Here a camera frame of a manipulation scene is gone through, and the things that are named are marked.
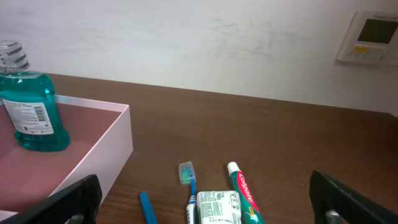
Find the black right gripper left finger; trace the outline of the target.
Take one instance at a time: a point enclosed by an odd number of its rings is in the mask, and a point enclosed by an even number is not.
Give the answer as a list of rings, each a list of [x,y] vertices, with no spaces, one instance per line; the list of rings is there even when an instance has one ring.
[[[97,175],[90,174],[1,224],[95,224],[102,196]]]

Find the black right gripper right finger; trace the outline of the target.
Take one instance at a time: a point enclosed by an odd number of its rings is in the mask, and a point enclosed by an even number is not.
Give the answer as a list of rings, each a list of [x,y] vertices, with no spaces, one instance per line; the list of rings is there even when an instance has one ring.
[[[397,214],[324,172],[314,170],[309,196],[315,223],[397,223]]]

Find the green Colgate toothpaste tube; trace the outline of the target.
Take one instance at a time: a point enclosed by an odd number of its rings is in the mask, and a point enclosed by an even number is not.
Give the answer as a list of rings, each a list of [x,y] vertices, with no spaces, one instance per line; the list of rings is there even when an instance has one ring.
[[[265,221],[256,205],[253,194],[248,187],[245,176],[237,163],[229,162],[227,168],[232,188],[239,194],[243,223],[265,224]]]

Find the blue Listerine mouthwash bottle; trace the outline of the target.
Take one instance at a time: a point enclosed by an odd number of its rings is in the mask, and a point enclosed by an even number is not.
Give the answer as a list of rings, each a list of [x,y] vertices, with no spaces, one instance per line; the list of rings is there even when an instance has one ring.
[[[52,80],[29,69],[22,45],[1,41],[1,99],[18,144],[31,151],[58,152],[70,144],[55,102]]]

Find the green and white soap packet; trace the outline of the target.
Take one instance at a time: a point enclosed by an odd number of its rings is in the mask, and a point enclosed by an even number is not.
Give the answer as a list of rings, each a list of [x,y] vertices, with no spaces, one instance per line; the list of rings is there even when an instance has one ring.
[[[241,203],[234,190],[197,194],[200,224],[241,224]]]

